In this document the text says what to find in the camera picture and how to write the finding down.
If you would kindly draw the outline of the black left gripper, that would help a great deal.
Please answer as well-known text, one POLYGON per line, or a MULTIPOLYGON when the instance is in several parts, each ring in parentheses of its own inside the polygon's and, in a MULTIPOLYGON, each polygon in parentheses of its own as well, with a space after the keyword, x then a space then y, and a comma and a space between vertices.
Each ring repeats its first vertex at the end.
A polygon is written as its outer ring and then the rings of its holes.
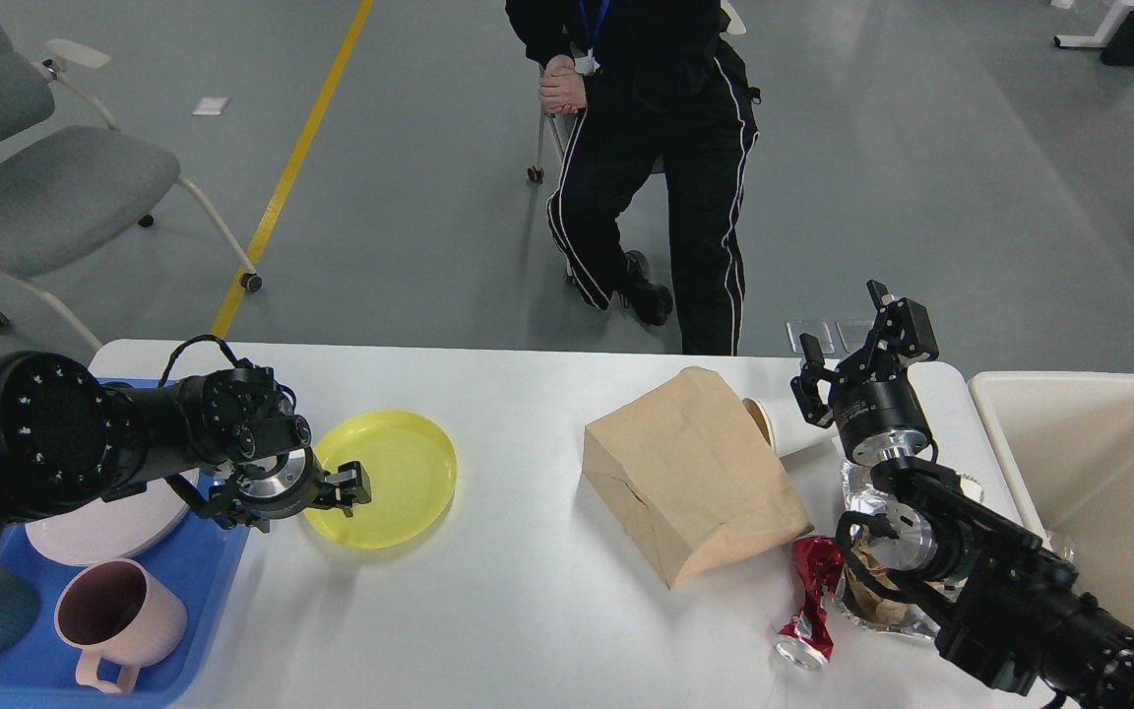
POLYGON ((232 479, 209 486, 202 520, 225 530, 246 526, 269 534, 270 520, 287 520, 301 510, 341 510, 354 516, 372 503, 372 481, 359 461, 342 463, 329 475, 318 466, 312 448, 232 464, 232 479))

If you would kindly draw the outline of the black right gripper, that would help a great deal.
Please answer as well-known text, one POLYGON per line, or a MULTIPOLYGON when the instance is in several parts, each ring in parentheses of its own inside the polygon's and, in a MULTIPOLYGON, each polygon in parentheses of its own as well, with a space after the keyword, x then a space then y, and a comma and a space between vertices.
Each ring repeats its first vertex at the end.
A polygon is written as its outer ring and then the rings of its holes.
POLYGON ((820 383, 850 386, 838 393, 839 440, 848 461, 877 466, 932 447, 914 387, 899 378, 915 363, 940 358, 940 351, 925 305, 891 294, 879 280, 865 287, 875 315, 863 345, 832 369, 826 368, 822 341, 799 335, 799 373, 790 386, 801 416, 820 429, 833 425, 820 383))

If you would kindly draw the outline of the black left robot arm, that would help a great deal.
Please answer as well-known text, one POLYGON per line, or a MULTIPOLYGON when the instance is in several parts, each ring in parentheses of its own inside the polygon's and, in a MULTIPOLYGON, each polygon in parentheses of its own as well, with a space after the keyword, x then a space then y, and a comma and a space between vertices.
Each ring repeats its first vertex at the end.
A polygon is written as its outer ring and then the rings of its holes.
POLYGON ((330 472, 296 395, 218 341, 228 366, 155 386, 102 383, 62 354, 0 357, 0 539, 20 522, 120 501, 164 480, 198 520, 266 531, 372 501, 363 464, 330 472))

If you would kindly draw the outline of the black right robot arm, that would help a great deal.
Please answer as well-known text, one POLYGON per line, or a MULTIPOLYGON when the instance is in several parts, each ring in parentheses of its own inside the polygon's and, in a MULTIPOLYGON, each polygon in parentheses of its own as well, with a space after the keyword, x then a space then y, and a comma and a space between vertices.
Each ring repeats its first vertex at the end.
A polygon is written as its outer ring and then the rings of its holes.
POLYGON ((818 337, 801 335, 790 383, 802 417, 832 427, 885 499, 839 516, 846 566, 885 600, 919 606, 942 659, 989 689, 1025 695, 1040 680, 1053 708, 1134 708, 1134 628, 1077 593, 1077 569, 1040 535, 923 457, 937 444, 908 371, 939 355, 930 316, 882 282, 865 286, 875 315, 863 345, 831 368, 818 337))

